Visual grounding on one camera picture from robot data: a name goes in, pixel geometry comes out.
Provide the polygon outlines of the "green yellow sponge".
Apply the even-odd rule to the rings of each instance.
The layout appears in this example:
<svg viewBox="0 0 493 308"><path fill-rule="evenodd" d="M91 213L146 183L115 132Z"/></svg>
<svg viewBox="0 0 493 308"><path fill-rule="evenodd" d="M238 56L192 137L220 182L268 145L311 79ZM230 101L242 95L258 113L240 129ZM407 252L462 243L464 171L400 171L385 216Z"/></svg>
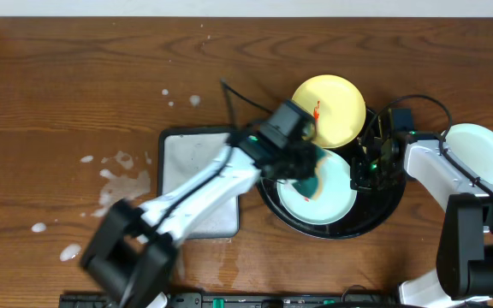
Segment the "green yellow sponge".
<svg viewBox="0 0 493 308"><path fill-rule="evenodd" d="M304 162L300 165L300 175L292 183L294 190L305 198L313 198L319 189L319 178L317 175L318 165L324 160L326 154L318 146L314 147Z"/></svg>

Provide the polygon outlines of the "light blue front plate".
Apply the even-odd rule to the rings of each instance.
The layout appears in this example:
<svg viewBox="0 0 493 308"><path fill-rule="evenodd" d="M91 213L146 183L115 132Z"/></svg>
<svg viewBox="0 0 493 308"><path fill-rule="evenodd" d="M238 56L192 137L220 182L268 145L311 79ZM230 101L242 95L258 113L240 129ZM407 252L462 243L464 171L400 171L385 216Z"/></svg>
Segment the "light blue front plate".
<svg viewBox="0 0 493 308"><path fill-rule="evenodd" d="M294 187L295 181L277 183L277 194L283 207L301 222L324 225L342 219L355 203L357 192L350 187L350 166L339 155L323 150L318 161L317 191L304 197Z"/></svg>

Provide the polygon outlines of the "yellow plate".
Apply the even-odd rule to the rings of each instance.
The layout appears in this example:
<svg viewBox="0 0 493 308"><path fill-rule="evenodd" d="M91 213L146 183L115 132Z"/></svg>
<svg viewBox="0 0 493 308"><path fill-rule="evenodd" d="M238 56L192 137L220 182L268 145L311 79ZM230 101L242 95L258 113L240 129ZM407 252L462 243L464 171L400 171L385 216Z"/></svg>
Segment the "yellow plate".
<svg viewBox="0 0 493 308"><path fill-rule="evenodd" d="M340 76L323 74L304 81L292 100L316 122L314 143L337 148L355 139L366 118L366 106L358 88Z"/></svg>

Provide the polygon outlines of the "light green plate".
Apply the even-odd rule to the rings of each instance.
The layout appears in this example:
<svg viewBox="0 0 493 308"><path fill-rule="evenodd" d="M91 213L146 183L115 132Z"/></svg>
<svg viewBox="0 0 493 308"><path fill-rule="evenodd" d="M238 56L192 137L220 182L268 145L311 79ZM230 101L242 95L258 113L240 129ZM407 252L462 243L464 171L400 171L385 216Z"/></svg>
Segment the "light green plate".
<svg viewBox="0 0 493 308"><path fill-rule="evenodd" d="M453 125L446 137L452 152L483 180L493 185L493 132L486 127Z"/></svg>

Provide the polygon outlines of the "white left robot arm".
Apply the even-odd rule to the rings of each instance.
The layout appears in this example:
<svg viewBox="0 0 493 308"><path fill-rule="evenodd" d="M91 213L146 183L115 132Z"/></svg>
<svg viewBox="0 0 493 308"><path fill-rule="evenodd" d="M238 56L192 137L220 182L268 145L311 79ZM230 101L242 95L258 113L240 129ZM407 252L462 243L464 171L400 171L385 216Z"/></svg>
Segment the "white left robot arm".
<svg viewBox="0 0 493 308"><path fill-rule="evenodd" d="M304 180L324 152L310 140L276 146L259 133L232 132L214 160L175 190L108 210L83 253L83 270L120 307L147 307L169 284L181 245L208 216L261 178Z"/></svg>

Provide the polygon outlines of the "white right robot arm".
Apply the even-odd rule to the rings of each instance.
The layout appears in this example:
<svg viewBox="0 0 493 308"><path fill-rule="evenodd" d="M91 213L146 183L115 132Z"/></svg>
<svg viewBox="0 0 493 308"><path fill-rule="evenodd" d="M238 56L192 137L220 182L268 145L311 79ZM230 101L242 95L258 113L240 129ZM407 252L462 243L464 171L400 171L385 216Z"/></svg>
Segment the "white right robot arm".
<svg viewBox="0 0 493 308"><path fill-rule="evenodd" d="M469 169L438 133L395 131L352 161L351 187L387 190L411 177L445 212L436 268L401 284L401 303L450 307L493 298L493 185Z"/></svg>

